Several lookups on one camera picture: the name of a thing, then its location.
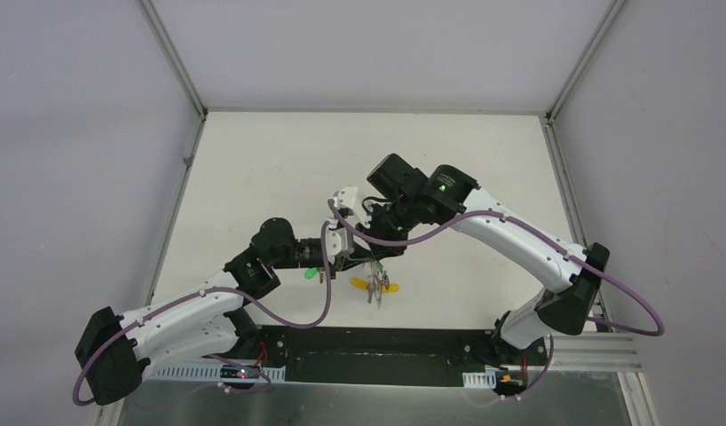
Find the large keyring with keys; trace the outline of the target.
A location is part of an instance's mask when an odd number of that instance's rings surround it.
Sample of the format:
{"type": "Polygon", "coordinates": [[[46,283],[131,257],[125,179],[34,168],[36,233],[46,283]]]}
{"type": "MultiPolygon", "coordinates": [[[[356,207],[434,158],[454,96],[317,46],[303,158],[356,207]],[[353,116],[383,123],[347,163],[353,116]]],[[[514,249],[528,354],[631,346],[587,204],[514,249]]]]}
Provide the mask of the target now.
{"type": "Polygon", "coordinates": [[[400,291],[398,283],[391,278],[380,261],[368,261],[362,264],[358,271],[350,278],[353,288],[367,294],[367,303],[380,309],[385,295],[396,294],[400,291]]]}

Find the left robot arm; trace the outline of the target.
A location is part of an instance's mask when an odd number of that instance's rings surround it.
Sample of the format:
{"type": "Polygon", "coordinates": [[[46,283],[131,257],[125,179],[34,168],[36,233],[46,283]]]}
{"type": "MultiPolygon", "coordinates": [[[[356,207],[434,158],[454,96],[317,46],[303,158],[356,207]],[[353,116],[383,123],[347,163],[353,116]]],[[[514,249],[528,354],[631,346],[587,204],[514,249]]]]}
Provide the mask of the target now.
{"type": "Polygon", "coordinates": [[[320,268],[331,281],[337,272],[374,260],[351,237],[324,223],[318,238],[298,239],[288,220],[270,218],[245,250],[194,288],[123,313],[111,307],[93,313],[75,348],[82,371],[72,390],[74,404],[116,402],[153,373],[185,359],[228,351],[236,359],[250,357],[257,335],[243,310],[248,304],[287,327],[318,326],[328,315],[329,299],[309,323],[283,319],[259,300],[280,285],[278,270],[320,268]]]}

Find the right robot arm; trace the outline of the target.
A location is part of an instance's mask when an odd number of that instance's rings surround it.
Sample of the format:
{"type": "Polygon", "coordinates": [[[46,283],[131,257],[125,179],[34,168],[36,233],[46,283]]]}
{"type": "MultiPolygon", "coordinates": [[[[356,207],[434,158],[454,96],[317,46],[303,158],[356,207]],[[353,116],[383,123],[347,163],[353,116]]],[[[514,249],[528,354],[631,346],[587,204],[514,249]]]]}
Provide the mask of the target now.
{"type": "Polygon", "coordinates": [[[416,226],[435,225],[484,243],[541,283],[537,296],[497,321],[490,341],[495,359],[513,363],[547,333],[582,333],[601,287],[598,272],[608,263],[608,248],[599,243],[584,247],[536,229],[451,165],[426,176],[389,154],[367,182],[386,200],[373,208],[370,225],[362,230],[377,240],[376,254],[399,256],[416,226]]]}

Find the green tagged key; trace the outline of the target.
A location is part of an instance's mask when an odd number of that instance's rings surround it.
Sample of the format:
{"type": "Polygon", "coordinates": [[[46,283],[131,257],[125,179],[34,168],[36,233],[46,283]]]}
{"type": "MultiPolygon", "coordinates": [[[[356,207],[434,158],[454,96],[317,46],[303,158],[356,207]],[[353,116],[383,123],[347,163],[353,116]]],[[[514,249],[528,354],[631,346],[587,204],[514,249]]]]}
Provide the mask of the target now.
{"type": "Polygon", "coordinates": [[[309,268],[304,273],[306,280],[316,280],[319,284],[326,282],[326,274],[323,268],[309,268]]]}

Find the left controller board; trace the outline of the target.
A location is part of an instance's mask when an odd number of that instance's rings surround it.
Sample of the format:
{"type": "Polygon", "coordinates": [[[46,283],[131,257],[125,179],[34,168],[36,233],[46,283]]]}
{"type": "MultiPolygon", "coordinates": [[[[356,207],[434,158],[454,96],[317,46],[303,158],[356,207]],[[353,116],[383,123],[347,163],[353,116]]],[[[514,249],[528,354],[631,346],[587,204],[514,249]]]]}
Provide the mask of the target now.
{"type": "Polygon", "coordinates": [[[235,380],[254,380],[261,377],[260,371],[249,367],[236,367],[223,365],[220,370],[220,377],[235,380]]]}

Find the controller board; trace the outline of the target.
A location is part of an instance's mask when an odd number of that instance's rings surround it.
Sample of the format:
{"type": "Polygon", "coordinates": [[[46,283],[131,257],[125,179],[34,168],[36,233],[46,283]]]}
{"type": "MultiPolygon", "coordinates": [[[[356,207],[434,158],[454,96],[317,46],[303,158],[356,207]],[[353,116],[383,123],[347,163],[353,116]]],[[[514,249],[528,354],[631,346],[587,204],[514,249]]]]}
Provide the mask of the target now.
{"type": "Polygon", "coordinates": [[[526,375],[520,372],[505,372],[497,377],[494,392],[505,397],[515,396],[527,389],[526,375]]]}
{"type": "Polygon", "coordinates": [[[220,377],[235,380],[254,380],[261,377],[260,371],[249,367],[236,367],[223,365],[220,370],[220,377]]]}

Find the right controller board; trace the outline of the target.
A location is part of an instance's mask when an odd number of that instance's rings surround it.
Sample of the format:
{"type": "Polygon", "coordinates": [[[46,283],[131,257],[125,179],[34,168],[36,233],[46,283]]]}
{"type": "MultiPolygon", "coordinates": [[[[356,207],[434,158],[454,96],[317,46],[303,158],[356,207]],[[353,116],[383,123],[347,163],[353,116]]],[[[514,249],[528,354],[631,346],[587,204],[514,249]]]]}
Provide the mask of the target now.
{"type": "Polygon", "coordinates": [[[497,377],[494,392],[505,397],[515,396],[527,389],[526,375],[520,372],[505,372],[497,377]]]}

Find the aluminium frame rail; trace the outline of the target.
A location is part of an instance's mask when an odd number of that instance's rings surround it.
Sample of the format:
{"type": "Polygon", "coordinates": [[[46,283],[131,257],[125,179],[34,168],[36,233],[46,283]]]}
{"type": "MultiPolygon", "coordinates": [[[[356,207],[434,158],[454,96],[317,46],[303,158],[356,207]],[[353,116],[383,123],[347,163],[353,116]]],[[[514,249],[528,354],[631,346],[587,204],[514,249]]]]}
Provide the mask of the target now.
{"type": "MultiPolygon", "coordinates": [[[[195,335],[182,332],[171,343],[159,343],[152,350],[143,351],[142,374],[148,377],[186,361],[210,354],[223,355],[236,345],[230,345],[229,338],[231,334],[225,327],[214,321],[197,327],[195,335]]],[[[637,371],[640,368],[634,345],[623,334],[585,332],[548,335],[541,339],[548,346],[546,364],[553,368],[565,371],[637,371]]]]}

